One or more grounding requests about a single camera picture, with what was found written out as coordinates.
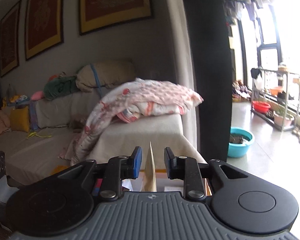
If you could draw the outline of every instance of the tile floor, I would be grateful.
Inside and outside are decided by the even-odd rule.
[[[233,103],[231,126],[245,128],[255,136],[247,155],[227,162],[291,192],[299,214],[291,233],[300,239],[300,144],[291,131],[279,132],[250,112],[249,103]]]

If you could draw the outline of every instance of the beige sofa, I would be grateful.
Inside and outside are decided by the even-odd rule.
[[[73,138],[73,130],[67,127],[71,116],[88,115],[100,100],[97,90],[91,93],[78,92],[52,101],[36,103],[38,135],[52,135],[50,138],[31,137],[21,131],[5,132],[0,135],[0,150],[5,153],[6,173],[15,181],[29,185],[43,179],[58,169],[70,165],[69,160],[59,158],[64,147]],[[183,136],[179,114],[157,117],[143,117],[133,123],[112,123],[100,136],[87,159],[106,163],[119,155],[131,155],[135,146],[143,148],[143,162],[148,153],[150,141],[157,170],[165,169],[164,148],[172,148],[176,156],[187,155],[204,163],[204,159]]]

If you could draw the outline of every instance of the red plastic basin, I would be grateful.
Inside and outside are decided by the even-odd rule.
[[[271,106],[268,103],[260,102],[260,101],[253,101],[252,105],[254,110],[262,114],[265,114],[271,108]]]

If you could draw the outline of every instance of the crosshair logo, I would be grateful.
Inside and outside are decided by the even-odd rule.
[[[150,198],[150,199],[152,199],[152,200],[155,199],[156,197],[157,197],[157,196],[154,195],[154,194],[151,194],[151,195],[148,196],[148,198]]]

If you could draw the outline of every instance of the green plant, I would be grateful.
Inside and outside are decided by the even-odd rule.
[[[276,109],[274,110],[275,111],[275,113],[277,114],[277,115],[280,115],[280,116],[284,116],[284,111],[285,111],[285,105],[278,105],[277,107],[276,107]],[[287,112],[287,116],[286,116],[289,120],[291,120],[292,118],[293,118],[293,116],[291,115],[291,114],[289,114],[288,112]]]

